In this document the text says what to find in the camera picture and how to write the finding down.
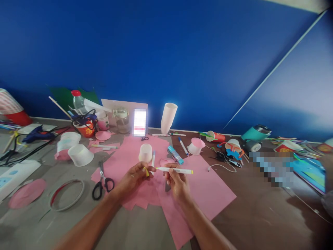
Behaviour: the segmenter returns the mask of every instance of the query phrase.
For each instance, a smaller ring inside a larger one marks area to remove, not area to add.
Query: pink paper circle
[[[101,141],[106,141],[110,139],[111,133],[109,131],[98,131],[96,133],[96,139],[101,140]]]
[[[27,185],[24,185],[17,190],[10,199],[8,204],[9,208],[19,209],[26,207],[41,196],[45,188],[46,182],[43,179],[37,179]]]

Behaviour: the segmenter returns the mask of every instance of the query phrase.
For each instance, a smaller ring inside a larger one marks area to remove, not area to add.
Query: wooden table
[[[191,143],[197,133],[179,132],[185,146]],[[210,149],[217,143],[208,142],[201,156],[209,165],[228,164],[217,161],[216,153]],[[172,137],[174,149],[182,158],[186,157],[177,136]],[[274,145],[268,140],[260,152],[273,152]],[[237,249],[324,249],[331,240],[332,225],[315,214],[293,192],[317,209],[326,220],[333,219],[321,205],[320,196],[298,176],[294,175],[292,191],[272,187],[267,178],[253,163],[243,159],[244,166],[236,168],[237,173],[227,171],[221,166],[212,167],[223,181],[236,194],[237,198],[214,219],[213,224],[235,245]],[[200,249],[195,237],[191,239],[192,249]]]

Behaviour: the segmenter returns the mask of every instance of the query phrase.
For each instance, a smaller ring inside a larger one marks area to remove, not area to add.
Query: plastic bottle
[[[73,99],[73,104],[74,104],[74,108],[80,113],[82,114],[86,114],[88,113],[88,111],[86,110],[86,108],[84,107],[84,98],[81,96],[81,92],[78,90],[72,90],[71,91],[72,95],[74,96]]]

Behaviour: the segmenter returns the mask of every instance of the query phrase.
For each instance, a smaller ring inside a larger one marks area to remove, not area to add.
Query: blue marker
[[[183,150],[185,151],[185,154],[188,156],[188,152],[184,146],[184,143],[181,141],[180,137],[178,137],[178,140],[180,141],[181,146],[183,147]]]
[[[176,152],[176,150],[170,145],[168,146],[168,149],[170,153],[175,157],[180,165],[184,164],[183,159],[179,156],[179,154]]]

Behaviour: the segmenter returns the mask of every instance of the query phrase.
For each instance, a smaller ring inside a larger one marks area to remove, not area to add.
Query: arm
[[[63,237],[54,250],[92,249],[117,213],[121,201],[133,193],[143,181],[153,178],[153,175],[146,177],[144,167],[148,171],[156,171],[155,168],[148,166],[145,162],[140,162],[132,167],[119,184]]]
[[[167,164],[165,167],[179,168],[178,164]],[[173,196],[183,210],[187,223],[194,232],[202,250],[236,250],[230,241],[207,219],[190,195],[189,185],[184,174],[178,174],[173,169],[165,173],[165,178],[171,186]]]

